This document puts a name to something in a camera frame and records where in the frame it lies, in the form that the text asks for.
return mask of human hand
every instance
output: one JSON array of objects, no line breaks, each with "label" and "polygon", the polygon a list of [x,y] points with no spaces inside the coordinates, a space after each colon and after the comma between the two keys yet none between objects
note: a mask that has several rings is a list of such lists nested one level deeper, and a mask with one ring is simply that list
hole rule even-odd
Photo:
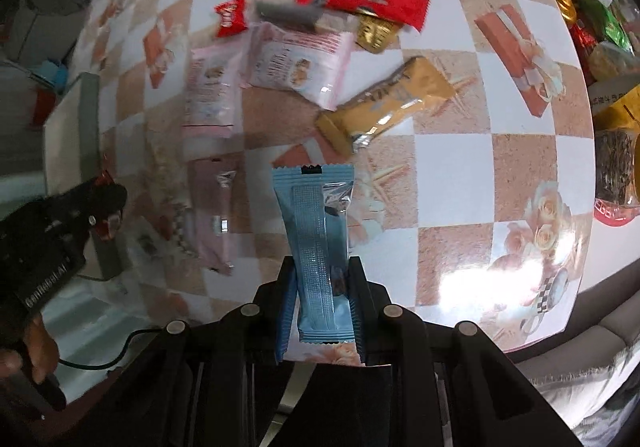
[{"label": "human hand", "polygon": [[[49,335],[42,315],[38,314],[29,323],[22,339],[29,351],[33,370],[31,376],[35,383],[42,383],[49,373],[53,373],[58,365],[60,354],[58,345]],[[0,350],[0,379],[18,373],[22,368],[22,358],[17,351]]]}]

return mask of silver screw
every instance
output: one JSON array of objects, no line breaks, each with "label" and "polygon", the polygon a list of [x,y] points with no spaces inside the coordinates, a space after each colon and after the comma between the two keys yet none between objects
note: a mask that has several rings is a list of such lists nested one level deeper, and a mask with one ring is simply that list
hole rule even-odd
[{"label": "silver screw", "polygon": [[187,325],[184,323],[184,321],[171,321],[166,326],[166,332],[170,335],[180,335],[186,328]]},{"label": "silver screw", "polygon": [[458,324],[458,330],[460,331],[460,333],[466,335],[467,337],[473,337],[476,333],[478,333],[478,326],[473,324],[473,322],[462,321],[460,322],[460,324]]},{"label": "silver screw", "polygon": [[245,304],[240,308],[240,313],[245,317],[253,317],[254,315],[258,315],[260,313],[260,306],[254,303]]},{"label": "silver screw", "polygon": [[387,317],[396,318],[402,315],[402,308],[397,304],[388,304],[382,311]]}]

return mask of wire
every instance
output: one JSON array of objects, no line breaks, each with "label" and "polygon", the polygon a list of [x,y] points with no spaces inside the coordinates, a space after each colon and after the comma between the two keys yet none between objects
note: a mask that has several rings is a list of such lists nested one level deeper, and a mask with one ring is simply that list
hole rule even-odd
[{"label": "wire", "polygon": [[124,341],[124,346],[122,347],[122,351],[120,352],[120,354],[111,362],[108,362],[106,364],[99,364],[98,366],[87,366],[86,364],[76,364],[73,362],[64,361],[63,359],[60,359],[60,364],[67,367],[73,367],[74,369],[84,369],[86,371],[101,371],[103,369],[109,369],[110,367],[115,366],[117,363],[119,363],[123,359],[125,353],[127,353],[127,348],[129,348],[129,344],[131,343],[133,337],[136,337],[137,335],[142,335],[144,333],[159,333],[161,331],[162,329],[149,328],[149,329],[136,330],[134,332],[131,332],[127,337],[127,340]]}]

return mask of light blue wrapper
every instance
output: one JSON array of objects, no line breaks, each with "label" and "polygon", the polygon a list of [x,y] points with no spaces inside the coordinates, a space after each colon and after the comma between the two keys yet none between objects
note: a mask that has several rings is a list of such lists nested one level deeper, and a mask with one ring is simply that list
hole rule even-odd
[{"label": "light blue wrapper", "polygon": [[353,341],[345,280],[353,166],[280,168],[272,177],[296,265],[300,340]]}]

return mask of tablecloth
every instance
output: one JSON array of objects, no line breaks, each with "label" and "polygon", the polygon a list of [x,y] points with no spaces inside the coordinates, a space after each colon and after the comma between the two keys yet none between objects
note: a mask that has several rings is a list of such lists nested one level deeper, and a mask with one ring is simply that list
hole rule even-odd
[{"label": "tablecloth", "polygon": [[[129,190],[131,266],[92,291],[159,324],[218,319],[275,279],[289,247],[271,168],[337,159],[314,130],[317,106],[261,88],[242,90],[231,138],[179,143],[190,49],[214,43],[213,8],[223,1],[94,0],[70,71],[100,75],[104,164]],[[482,21],[500,12],[504,26],[505,14],[518,25],[501,40],[529,42],[561,74],[542,104],[545,91],[526,100],[527,77],[513,78],[509,52]],[[161,43],[145,54],[153,31]],[[379,55],[353,48],[340,101],[417,54],[457,94],[356,154],[351,253],[394,302],[446,325],[476,321],[503,350],[561,331],[591,231],[594,151],[584,79],[555,0],[431,0],[421,32],[403,28]],[[186,187],[181,165],[208,156],[237,161],[230,276],[158,237],[170,225],[167,199]],[[155,259],[131,237],[140,232],[155,233]],[[301,345],[293,328],[288,358],[358,363],[353,344]]]}]

